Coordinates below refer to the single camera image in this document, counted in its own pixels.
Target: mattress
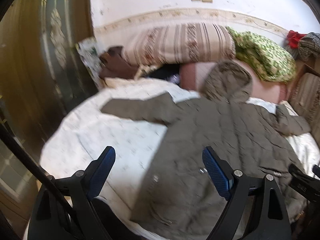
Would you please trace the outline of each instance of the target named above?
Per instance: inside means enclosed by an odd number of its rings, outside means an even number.
[[[105,88],[71,111],[59,129],[45,144],[40,165],[55,178],[69,177],[84,170],[99,157],[106,146],[116,150],[116,162],[100,192],[114,214],[135,234],[147,239],[164,239],[144,230],[129,220],[142,179],[160,142],[166,133],[164,125],[146,121],[121,119],[102,114],[100,108],[112,98],[148,99],[169,92],[175,102],[198,98],[194,91],[183,90],[172,83],[140,79],[136,82],[109,80],[112,88]],[[276,105],[259,98],[247,103],[265,107],[275,113]],[[282,102],[294,115],[287,102]],[[310,134],[287,138],[303,163],[306,174],[312,175],[312,166],[318,164],[320,151]]]

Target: silver bolt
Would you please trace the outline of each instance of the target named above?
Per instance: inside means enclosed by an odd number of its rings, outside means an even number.
[[[266,175],[267,180],[272,181],[273,180],[273,176],[271,174],[267,174]]]
[[[76,176],[77,177],[81,177],[83,175],[84,175],[84,171],[82,171],[82,170],[76,171]]]
[[[241,177],[243,175],[242,171],[240,170],[235,170],[234,171],[234,174],[237,176],[237,177]]]

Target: green patterned blanket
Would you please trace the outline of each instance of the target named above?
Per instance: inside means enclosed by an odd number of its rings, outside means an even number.
[[[226,29],[235,41],[236,58],[248,63],[261,79],[287,82],[295,77],[295,60],[274,41],[252,32]]]

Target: striped upholstery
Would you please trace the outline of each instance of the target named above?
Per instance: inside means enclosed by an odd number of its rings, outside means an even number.
[[[235,58],[235,44],[219,25],[167,25],[134,34],[124,45],[122,57],[132,65],[212,62]]]

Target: black cable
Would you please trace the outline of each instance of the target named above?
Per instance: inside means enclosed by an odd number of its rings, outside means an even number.
[[[22,162],[22,164],[49,190],[57,201],[63,206],[73,221],[78,224],[76,212],[70,206],[57,187],[47,178],[38,165],[29,157],[16,140],[10,135],[5,127],[0,124],[0,139],[10,151]]]

